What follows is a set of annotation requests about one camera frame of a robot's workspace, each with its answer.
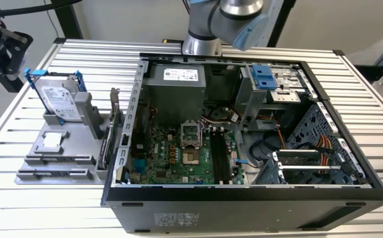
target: black cable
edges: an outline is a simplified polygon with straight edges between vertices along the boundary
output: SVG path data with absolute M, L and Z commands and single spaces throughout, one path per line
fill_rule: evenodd
M 252 167 L 252 168 L 255 168 L 255 169 L 257 169 L 257 168 L 259 168 L 259 167 L 253 166 L 252 164 L 249 164 L 249 162 L 248 162 L 248 163 L 243 163 L 243 164 L 245 164 L 245 165 L 251 166 L 251 167 Z
M 185 10 L 187 10 L 187 13 L 189 15 L 189 6 L 188 6 L 188 3 L 187 3 L 187 0 L 183 0 L 183 4 L 184 4 Z
M 249 146 L 248 148 L 248 154 L 249 156 L 257 160 L 257 161 L 267 161 L 269 158 L 263 158 L 263 157 L 256 157 L 255 154 L 252 153 L 252 150 L 256 146 L 259 146 L 260 144 L 263 144 L 269 150 L 272 151 L 276 151 L 279 150 L 280 148 L 273 146 L 272 144 L 269 144 L 265 140 L 267 138 L 269 138 L 273 134 L 276 133 L 276 131 L 271 130 L 271 131 L 267 131 L 264 134 L 263 134 L 263 137 L 261 139 L 256 140 L 252 145 Z
M 75 4 L 80 1 L 83 1 L 83 0 L 65 0 L 64 2 L 52 3 L 48 5 L 0 10 L 0 17 L 23 15 L 23 14 L 29 14 L 29 13 L 35 13 L 35 12 L 55 10 L 60 7 L 68 6 L 68 5 Z
M 52 24 L 52 26 L 53 26 L 53 29 L 55 29 L 55 32 L 56 32 L 56 36 L 57 36 L 57 38 L 59 38 L 59 33 L 57 33 L 57 30 L 56 30 L 56 26 L 55 26 L 55 24 L 53 24 L 53 20 L 52 20 L 52 18 L 51 18 L 51 15 L 49 15 L 48 11 L 45 11 L 45 13 L 47 13 L 48 19 L 51 20 L 51 24 Z
M 313 146 L 309 142 L 305 142 L 305 143 L 297 145 L 297 146 L 293 147 L 292 149 L 293 149 L 293 150 L 297 150 L 297 149 L 300 149 L 300 148 L 304 147 L 304 146 L 307 146 L 309 150 L 316 150 L 316 151 L 319 151 L 319 152 L 320 152 L 321 154 L 324 154 L 324 155 L 325 155 L 325 153 L 327 153 L 327 154 L 335 154 L 335 150 L 328 149 L 328 148 L 324 148 L 324 147 L 316 147 L 316 146 Z

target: cable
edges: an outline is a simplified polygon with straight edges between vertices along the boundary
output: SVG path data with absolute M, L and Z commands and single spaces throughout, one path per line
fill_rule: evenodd
M 225 122 L 229 122 L 231 120 L 228 119 L 229 118 L 229 115 L 231 113 L 228 114 L 228 116 L 223 119 L 215 119 L 209 116 L 205 116 L 205 115 L 201 115 L 200 117 L 207 121 L 209 122 L 211 124 L 221 124 L 221 123 L 225 123 Z
M 328 137 L 324 137 L 325 138 L 325 140 L 327 140 L 327 142 L 328 142 L 328 149 L 332 149 L 332 143 L 331 143 L 331 140 L 328 139 Z M 328 160 L 329 160 L 329 158 L 327 157 L 325 158 L 325 165 L 328 165 Z
M 29 14 L 29 13 L 35 13 L 35 12 L 55 10 L 60 7 L 68 6 L 68 5 L 75 4 L 80 1 L 83 1 L 83 0 L 65 0 L 64 2 L 52 3 L 52 4 L 41 5 L 41 6 L 32 6 L 32 7 L 25 7 L 25 8 L 0 10 L 0 17 L 23 15 L 23 14 Z
M 320 138 L 319 138 L 319 139 L 320 139 L 320 141 L 321 141 L 320 147 L 324 147 L 325 141 L 324 141 L 323 135 L 320 135 Z M 320 154 L 320 166 L 324 166 L 324 161 L 325 161 L 324 155 Z M 324 171 L 323 171 L 323 170 L 319 170 L 317 173 L 319 173 L 319 174 L 324 174 Z
M 253 166 L 248 161 L 243 164 L 247 164 L 248 166 L 251 166 L 252 168 L 257 169 L 259 167 L 257 166 Z
M 187 3 L 187 0 L 183 0 L 183 4 L 184 4 L 185 10 L 187 10 L 187 13 L 189 15 L 189 5 Z
M 53 26 L 53 29 L 55 29 L 55 32 L 56 32 L 56 36 L 57 36 L 57 38 L 59 38 L 59 33 L 57 33 L 57 30 L 56 30 L 56 26 L 55 26 L 55 24 L 53 24 L 53 20 L 52 20 L 52 18 L 51 18 L 51 15 L 49 15 L 48 11 L 45 11 L 45 13 L 47 13 L 48 19 L 51 20 L 51 24 L 52 24 L 52 26 Z
M 281 147 L 281 149 L 284 149 L 284 148 L 285 148 L 285 144 L 284 144 L 284 139 L 283 139 L 281 131 L 279 130 L 279 121 L 276 121 L 276 130 L 277 130 L 277 136 L 279 136 L 280 147 Z
M 269 138 L 273 134 L 276 133 L 276 131 L 271 130 L 271 131 L 267 131 L 264 134 L 263 134 L 263 137 L 261 139 L 256 140 L 252 145 L 249 146 L 248 148 L 248 154 L 249 156 L 256 160 L 256 161 L 267 161 L 268 158 L 261 158 L 261 157 L 256 157 L 255 154 L 252 153 L 252 150 L 253 148 L 260 145 L 263 143 L 263 145 L 272 151 L 276 151 L 279 150 L 280 148 L 271 145 L 265 140 L 267 138 Z

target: sticker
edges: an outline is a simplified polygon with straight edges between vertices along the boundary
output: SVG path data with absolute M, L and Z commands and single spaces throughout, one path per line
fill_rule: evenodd
M 237 114 L 233 113 L 233 115 L 232 115 L 232 117 L 231 117 L 231 121 L 236 122 L 236 120 L 237 120 Z
M 69 90 L 63 87 L 43 86 L 41 91 L 55 115 L 67 121 L 80 120 Z
M 59 147 L 61 141 L 61 133 L 47 132 L 43 139 L 43 147 Z
M 153 221 L 159 227 L 196 226 L 200 213 L 155 213 Z
M 167 68 L 163 72 L 164 80 L 199 81 L 196 69 Z

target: blue tab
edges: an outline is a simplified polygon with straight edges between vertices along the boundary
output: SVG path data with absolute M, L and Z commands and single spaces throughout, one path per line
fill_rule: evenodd
M 247 160 L 240 160 L 240 159 L 233 159 L 233 162 L 241 163 L 241 164 L 248 164 Z
M 27 82 L 29 83 L 29 87 L 31 87 L 32 89 L 35 89 L 35 84 L 33 84 L 33 82 L 32 82 L 29 72 L 31 72 L 31 68 L 27 68 L 27 69 L 24 70 L 24 77 L 25 77 L 25 79 L 27 79 Z
M 251 74 L 257 84 L 256 85 L 257 89 L 275 90 L 277 88 L 277 84 L 269 66 L 253 65 L 251 69 L 252 69 Z
M 87 88 L 85 88 L 85 84 L 84 84 L 84 79 L 83 79 L 83 74 L 81 74 L 79 71 L 76 71 L 73 75 L 75 75 L 75 77 L 76 77 L 76 79 L 77 79 L 79 90 L 80 90 L 81 92 L 87 92 Z
M 32 76 L 45 76 L 48 74 L 48 71 L 45 69 L 36 69 L 31 72 Z

